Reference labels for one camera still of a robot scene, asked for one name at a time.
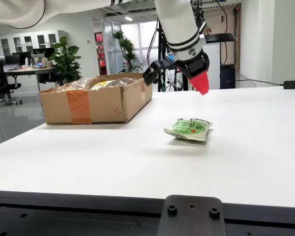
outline black office chair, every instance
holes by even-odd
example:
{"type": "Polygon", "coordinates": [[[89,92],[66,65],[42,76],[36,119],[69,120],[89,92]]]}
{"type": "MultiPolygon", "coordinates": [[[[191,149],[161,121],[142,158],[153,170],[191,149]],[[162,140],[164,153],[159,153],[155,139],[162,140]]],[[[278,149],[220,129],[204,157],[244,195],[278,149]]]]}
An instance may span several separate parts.
{"type": "Polygon", "coordinates": [[[16,98],[12,98],[11,97],[11,92],[10,89],[18,89],[19,87],[21,87],[21,84],[14,84],[14,85],[9,85],[7,78],[5,76],[4,73],[4,69],[3,69],[3,61],[0,61],[0,103],[1,102],[14,102],[16,105],[18,104],[23,104],[23,101],[16,97],[16,98]]]}

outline potted plant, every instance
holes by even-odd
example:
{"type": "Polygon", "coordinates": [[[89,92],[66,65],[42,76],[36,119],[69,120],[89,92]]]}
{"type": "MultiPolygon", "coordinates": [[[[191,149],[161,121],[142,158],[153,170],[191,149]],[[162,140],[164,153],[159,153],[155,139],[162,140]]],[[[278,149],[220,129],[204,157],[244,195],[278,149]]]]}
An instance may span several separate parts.
{"type": "Polygon", "coordinates": [[[142,63],[140,63],[140,65],[135,63],[138,62],[138,56],[134,51],[133,43],[124,36],[121,30],[114,30],[112,36],[114,39],[118,40],[122,56],[127,61],[123,63],[123,69],[119,73],[142,72],[142,63]]]}
{"type": "Polygon", "coordinates": [[[63,84],[76,81],[81,78],[80,64],[75,59],[80,59],[81,56],[75,56],[79,50],[77,46],[67,46],[66,37],[60,38],[60,43],[55,44],[55,49],[59,49],[54,52],[49,60],[54,60],[57,63],[55,71],[59,73],[58,84],[63,84]]]}

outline bolt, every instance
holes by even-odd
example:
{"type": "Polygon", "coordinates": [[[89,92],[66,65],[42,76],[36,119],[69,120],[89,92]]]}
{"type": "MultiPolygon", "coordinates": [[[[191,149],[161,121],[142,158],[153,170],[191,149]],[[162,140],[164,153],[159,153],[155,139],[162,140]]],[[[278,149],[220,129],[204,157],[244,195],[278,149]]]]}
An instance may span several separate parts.
{"type": "Polygon", "coordinates": [[[167,207],[167,213],[168,213],[169,215],[176,215],[176,214],[177,214],[177,207],[174,206],[174,205],[169,205],[169,206],[167,207]]]}
{"type": "Polygon", "coordinates": [[[218,220],[220,218],[220,211],[217,208],[211,208],[209,210],[209,215],[212,220],[218,220]]]}
{"type": "Polygon", "coordinates": [[[189,54],[192,55],[192,56],[195,56],[196,55],[196,50],[194,50],[193,48],[190,49],[189,54]]]}

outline green packaging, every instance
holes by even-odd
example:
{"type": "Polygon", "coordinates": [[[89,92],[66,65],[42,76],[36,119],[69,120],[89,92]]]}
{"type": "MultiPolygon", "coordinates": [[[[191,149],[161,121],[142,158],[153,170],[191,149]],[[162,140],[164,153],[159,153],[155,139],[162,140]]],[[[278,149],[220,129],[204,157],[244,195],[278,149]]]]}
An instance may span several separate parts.
{"type": "Polygon", "coordinates": [[[202,119],[178,119],[171,128],[164,128],[164,132],[176,138],[205,141],[207,131],[212,123],[202,119]]]}

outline desk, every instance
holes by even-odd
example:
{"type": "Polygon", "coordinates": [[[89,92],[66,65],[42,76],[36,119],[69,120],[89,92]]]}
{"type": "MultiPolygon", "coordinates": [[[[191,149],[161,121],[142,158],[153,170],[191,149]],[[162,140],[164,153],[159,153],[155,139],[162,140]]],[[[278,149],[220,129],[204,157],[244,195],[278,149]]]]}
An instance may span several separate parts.
{"type": "Polygon", "coordinates": [[[0,144],[0,190],[295,207],[295,90],[154,93],[128,124],[43,124],[0,144]],[[213,122],[206,144],[165,134],[178,118],[213,122]]]}
{"type": "Polygon", "coordinates": [[[39,86],[39,74],[50,74],[51,72],[54,71],[55,68],[49,67],[49,68],[31,68],[28,70],[7,70],[5,71],[6,76],[12,76],[12,75],[36,75],[37,79],[37,85],[38,85],[38,90],[40,91],[40,86],[39,86]]]}

